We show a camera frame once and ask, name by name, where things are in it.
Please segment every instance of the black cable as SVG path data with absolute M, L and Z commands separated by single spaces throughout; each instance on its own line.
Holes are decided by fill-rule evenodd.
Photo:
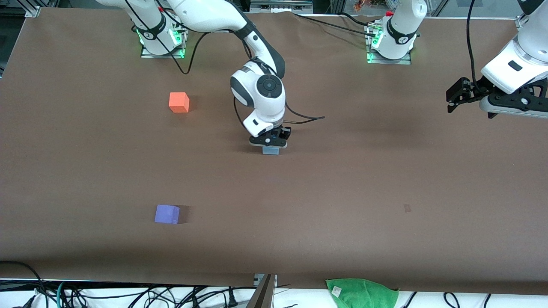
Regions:
M 46 298 L 45 298 L 45 306 L 46 308 L 49 308 L 49 300 L 48 300 L 48 297 L 47 297 L 47 290 L 44 286 L 44 283 L 42 281 L 42 279 L 40 278 L 40 275 L 38 275 L 38 273 L 30 266 L 28 265 L 27 263 L 23 263 L 23 262 L 19 262 L 19 261 L 11 261 L 11 260 L 2 260 L 0 261 L 0 264 L 12 264 L 12 265 L 19 265 L 19 266 L 24 266 L 26 267 L 28 270 L 30 270 L 34 276 L 36 277 L 36 280 L 38 280 L 38 283 L 40 284 L 40 287 L 42 288 L 42 291 L 44 291 L 44 294 L 46 294 Z
M 352 15 L 350 15 L 350 14 L 348 14 L 348 13 L 339 12 L 339 13 L 337 13 L 337 15 L 346 16 L 346 17 L 350 18 L 353 22 L 355 22 L 355 23 L 357 23 L 357 24 L 359 24 L 359 25 L 362 25 L 362 26 L 366 26 L 366 27 L 367 27 L 367 22 L 361 22 L 361 21 L 355 19 L 354 16 L 352 16 Z
M 226 305 L 225 308 L 232 308 L 238 306 L 238 302 L 236 301 L 236 298 L 234 297 L 234 291 L 231 287 L 229 287 L 229 304 Z
M 125 295 L 114 295 L 114 296 L 87 296 L 87 295 L 81 294 L 81 297 L 89 298 L 89 299 L 111 299 L 111 298 L 122 298 L 122 297 L 128 297 L 128 296 L 135 296 L 135 295 L 139 295 L 139 294 L 142 294 L 142 292 L 133 293 L 133 294 L 125 294 Z
M 417 294 L 417 292 L 413 292 L 413 294 L 411 294 L 411 296 L 407 300 L 406 305 L 403 306 L 402 308 L 409 308 L 409 305 L 411 305 L 411 301 L 413 301 L 413 298 L 415 297 L 416 294 Z
M 135 304 L 137 304 L 137 302 L 145 295 L 147 294 L 150 290 L 152 290 L 153 288 L 148 288 L 146 291 L 140 293 L 128 306 L 128 308 L 133 308 L 135 306 Z
M 172 287 L 167 287 L 164 291 L 156 294 L 154 291 L 151 291 L 151 292 L 148 292 L 148 296 L 149 296 L 149 299 L 147 301 L 149 301 L 149 304 L 148 305 L 145 305 L 144 308 L 150 308 L 150 305 L 152 304 L 152 302 L 154 302 L 155 300 L 163 300 L 161 299 L 160 297 L 162 296 L 162 294 L 164 294 L 165 292 L 167 292 L 169 289 L 171 289 Z M 152 294 L 155 294 L 156 296 L 154 298 L 152 298 L 151 300 L 151 297 L 150 297 L 150 293 Z
M 305 118 L 305 119 L 309 119 L 310 121 L 304 121 L 303 123 L 308 123 L 308 122 L 312 122 L 312 121 L 316 121 L 316 120 L 322 120 L 322 119 L 325 119 L 326 117 L 322 116 L 322 117 L 309 117 L 309 116 L 305 116 L 305 115 L 302 115 L 298 112 L 295 112 L 293 109 L 291 109 L 291 107 L 289 107 L 289 104 L 287 104 L 287 100 L 286 100 L 286 107 L 287 107 L 287 110 L 289 110 L 292 114 L 296 115 L 296 116 L 299 116 L 301 118 Z
M 468 16 L 466 17 L 466 44 L 468 46 L 468 55 L 470 56 L 470 66 L 472 68 L 472 81 L 474 86 L 478 89 L 481 94 L 484 94 L 481 89 L 478 87 L 476 80 L 476 62 L 474 61 L 474 53 L 472 51 L 472 43 L 470 42 L 470 19 L 472 18 L 472 9 L 474 8 L 474 3 L 476 0 L 470 2 L 470 8 L 468 9 Z
M 204 302 L 206 299 L 211 298 L 211 297 L 214 297 L 214 296 L 219 295 L 219 294 L 222 294 L 222 295 L 225 297 L 225 305 L 226 305 L 226 294 L 225 294 L 225 291 L 227 291 L 227 290 L 213 291 L 213 292 L 209 292 L 209 293 L 205 293 L 205 294 L 201 295 L 199 298 L 202 298 L 202 297 L 204 297 L 204 296 L 206 296 L 206 295 L 211 294 L 211 295 L 205 297 L 204 299 L 202 299 L 201 301 L 198 301 L 195 305 L 192 306 L 192 308 L 198 308 L 199 305 L 200 305 L 202 302 Z
M 128 0 L 124 0 L 125 3 L 128 5 L 129 9 L 133 12 L 133 14 L 137 17 L 137 19 L 139 19 L 139 21 L 146 27 L 146 29 L 150 32 L 152 32 L 152 30 L 150 30 L 149 26 L 147 26 L 143 20 L 141 19 L 141 17 L 139 17 L 139 15 L 137 14 L 137 12 L 135 12 L 135 10 L 133 9 L 132 5 L 129 4 Z M 160 40 L 159 37 L 156 37 L 156 39 L 160 42 L 160 44 L 162 46 L 164 46 L 165 50 L 167 51 L 167 53 L 172 57 L 173 61 L 175 61 L 175 64 L 177 64 L 177 67 L 179 68 L 179 71 L 181 71 L 181 73 L 183 75 L 188 75 L 190 73 L 190 68 L 192 67 L 192 63 L 194 62 L 194 56 L 196 55 L 196 49 L 198 48 L 198 44 L 200 43 L 200 41 L 202 40 L 202 38 L 204 38 L 204 36 L 206 36 L 207 34 L 209 34 L 210 32 L 205 32 L 204 34 L 202 34 L 202 36 L 200 36 L 200 38 L 198 39 L 198 41 L 196 42 L 196 45 L 194 46 L 194 51 L 192 52 L 192 56 L 190 57 L 190 63 L 189 63 L 189 68 L 188 70 L 185 72 L 182 70 L 181 66 L 179 65 L 179 62 L 177 62 L 177 59 L 173 56 L 173 54 L 169 51 L 169 49 L 165 46 L 165 44 L 162 42 L 162 40 Z
M 483 302 L 483 308 L 487 308 L 487 302 L 491 298 L 491 293 L 487 294 L 487 297 L 485 298 L 485 301 Z
M 451 294 L 451 296 L 455 299 L 456 307 L 451 305 L 451 303 L 449 303 L 449 300 L 447 299 L 447 294 Z M 455 294 L 453 294 L 451 292 L 443 293 L 443 300 L 446 301 L 446 304 L 449 305 L 449 307 L 451 307 L 451 308 L 460 308 L 459 300 L 456 299 Z
M 184 304 L 186 304 L 192 298 L 192 296 L 195 296 L 196 294 L 198 294 L 205 288 L 206 287 L 194 287 L 192 292 L 188 293 L 183 299 L 181 299 L 181 301 L 177 305 L 175 305 L 175 308 L 181 308 Z
M 236 116 L 238 117 L 238 121 L 240 122 L 240 124 L 242 125 L 243 128 L 246 128 L 246 126 L 243 124 L 242 118 L 240 118 L 240 116 L 239 116 L 238 108 L 236 107 L 236 97 L 235 96 L 234 96 L 233 103 L 234 103 L 234 111 L 236 112 Z
M 249 49 L 249 45 L 247 45 L 247 43 L 244 40 L 242 40 L 242 44 L 243 44 L 243 49 L 246 52 L 247 57 L 249 59 L 251 59 L 252 55 L 251 55 L 251 49 Z
M 365 33 L 365 32 L 363 32 L 363 31 L 357 31 L 357 30 L 354 30 L 354 29 L 341 27 L 341 26 L 339 26 L 339 25 L 330 24 L 330 23 L 325 22 L 325 21 L 322 21 L 322 20 L 317 20 L 317 19 L 314 19 L 314 18 L 302 16 L 302 15 L 299 15 L 299 14 L 294 14 L 294 15 L 295 15 L 295 16 L 298 16 L 298 17 L 301 17 L 301 18 L 304 18 L 304 19 L 308 19 L 308 20 L 312 20 L 312 21 L 315 21 L 315 22 L 319 22 L 320 24 L 328 25 L 328 26 L 331 26 L 331 27 L 343 29 L 343 30 L 346 30 L 346 31 L 354 32 L 354 33 L 359 33 L 359 34 L 365 35 L 365 36 L 375 37 L 375 35 L 374 35 L 373 33 Z

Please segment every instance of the metal bracket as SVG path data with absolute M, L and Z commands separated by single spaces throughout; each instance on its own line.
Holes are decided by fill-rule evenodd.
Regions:
M 287 147 L 289 136 L 291 136 L 291 127 L 278 126 L 257 137 L 249 137 L 249 143 L 253 146 L 261 146 L 263 154 L 278 155 L 280 149 Z
M 259 274 L 263 275 L 259 286 L 253 292 L 253 296 L 249 300 L 246 308 L 272 308 L 272 300 L 274 299 L 274 289 L 278 282 L 276 274 Z
M 514 19 L 518 31 L 527 23 L 527 21 L 529 21 L 529 16 L 525 14 L 521 14 Z
M 447 112 L 453 112 L 459 105 L 479 101 L 491 94 L 494 85 L 485 76 L 477 81 L 477 85 L 466 77 L 462 77 L 446 91 Z
M 19 4 L 25 10 L 25 17 L 26 18 L 35 18 L 38 17 L 40 14 L 41 7 L 38 5 L 33 5 L 27 0 L 18 0 Z
M 374 37 L 366 36 L 367 63 L 400 65 L 411 64 L 411 52 L 407 52 L 401 59 L 392 60 L 381 56 L 380 53 L 373 48 L 373 44 L 376 44 L 378 39 L 383 35 L 383 25 L 380 23 L 380 20 L 375 20 L 374 22 L 368 23 L 367 26 L 363 27 L 363 29 L 365 33 L 375 34 Z

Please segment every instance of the robotic arm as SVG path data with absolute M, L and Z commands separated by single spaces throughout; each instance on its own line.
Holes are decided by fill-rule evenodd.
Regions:
M 385 16 L 375 23 L 382 29 L 371 47 L 387 59 L 403 58 L 413 48 L 416 32 L 424 20 L 428 7 L 424 0 L 403 0 L 393 16 Z
M 177 24 L 167 22 L 154 0 L 96 0 L 124 9 L 131 17 L 145 48 L 153 54 L 167 54 L 177 46 L 173 38 Z M 236 99 L 253 112 L 243 125 L 252 135 L 252 145 L 285 148 L 290 128 L 282 126 L 286 91 L 282 83 L 286 64 L 264 39 L 255 25 L 232 3 L 225 0 L 167 0 L 181 23 L 196 32 L 228 31 L 241 39 L 254 56 L 230 78 Z
M 548 118 L 548 1 L 519 0 L 518 34 L 482 70 L 477 84 L 459 79 L 447 90 L 447 111 L 481 100 L 489 118 L 499 113 Z
M 236 99 L 254 108 L 243 124 L 256 138 L 280 127 L 286 103 L 286 91 L 281 80 L 286 63 L 247 16 L 224 0 L 168 0 L 168 3 L 190 30 L 229 30 L 250 47 L 255 57 L 230 78 Z

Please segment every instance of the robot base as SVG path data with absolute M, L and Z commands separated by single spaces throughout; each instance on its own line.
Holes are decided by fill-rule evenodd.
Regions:
M 182 33 L 175 33 L 173 34 L 173 36 L 175 37 L 175 39 L 177 41 L 180 41 L 181 44 L 177 47 L 175 47 L 175 49 L 173 49 L 173 51 L 171 52 L 171 54 L 173 55 L 174 58 L 176 59 L 184 59 L 185 57 L 185 52 L 186 52 L 186 41 L 188 40 L 189 38 L 189 31 L 188 29 L 184 29 L 182 31 Z M 141 48 L 141 58 L 145 58 L 145 59 L 171 59 L 172 57 L 169 55 L 169 54 L 164 54 L 164 55 L 155 55 L 155 54 L 151 54 L 144 46 Z
M 363 27 L 365 33 L 373 33 L 375 37 L 366 36 L 366 50 L 367 50 L 367 63 L 377 63 L 377 64 L 400 64 L 400 65 L 410 65 L 411 64 L 411 53 L 407 52 L 406 55 L 398 60 L 387 59 L 379 54 L 372 45 L 376 44 L 379 37 L 383 35 L 383 25 L 380 23 L 380 20 L 375 20 L 370 22 L 367 26 Z

